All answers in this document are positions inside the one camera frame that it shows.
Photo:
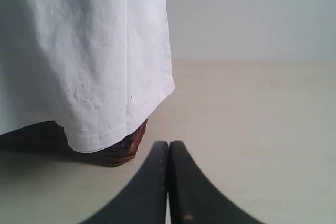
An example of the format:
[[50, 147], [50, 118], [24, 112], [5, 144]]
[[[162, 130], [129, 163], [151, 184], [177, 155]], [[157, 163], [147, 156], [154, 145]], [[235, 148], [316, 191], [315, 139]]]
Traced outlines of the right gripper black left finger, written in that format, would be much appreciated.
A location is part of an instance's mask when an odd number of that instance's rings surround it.
[[128, 184], [83, 223], [165, 223], [168, 156], [168, 143], [154, 142], [145, 161]]

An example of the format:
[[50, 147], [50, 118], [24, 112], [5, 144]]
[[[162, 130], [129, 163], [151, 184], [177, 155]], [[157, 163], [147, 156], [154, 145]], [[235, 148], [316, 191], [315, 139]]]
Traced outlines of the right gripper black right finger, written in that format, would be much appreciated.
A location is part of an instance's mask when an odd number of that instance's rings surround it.
[[182, 141], [170, 143], [167, 171], [171, 223], [261, 223], [211, 183]]

